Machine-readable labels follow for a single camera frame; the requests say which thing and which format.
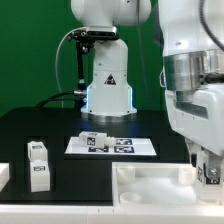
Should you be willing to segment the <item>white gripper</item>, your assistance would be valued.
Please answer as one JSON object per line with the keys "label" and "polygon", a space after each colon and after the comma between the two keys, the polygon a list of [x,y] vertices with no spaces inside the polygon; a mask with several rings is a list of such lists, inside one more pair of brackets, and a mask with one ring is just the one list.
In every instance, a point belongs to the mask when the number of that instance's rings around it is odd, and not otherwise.
{"label": "white gripper", "polygon": [[186,110],[178,108],[173,91],[166,90],[165,99],[171,128],[210,151],[205,161],[206,183],[219,184],[224,157],[224,88],[195,91]]}

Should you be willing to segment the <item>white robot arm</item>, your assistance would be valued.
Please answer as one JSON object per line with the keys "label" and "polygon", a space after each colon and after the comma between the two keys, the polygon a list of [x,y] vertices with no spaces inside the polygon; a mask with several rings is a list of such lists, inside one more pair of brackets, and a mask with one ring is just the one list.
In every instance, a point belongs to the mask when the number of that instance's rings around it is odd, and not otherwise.
{"label": "white robot arm", "polygon": [[[150,0],[71,0],[81,34],[94,43],[93,81],[82,113],[123,117],[136,111],[127,84],[127,46],[109,38],[118,25],[148,19]],[[224,181],[224,0],[158,0],[165,100],[171,128],[197,158],[198,180]]]}

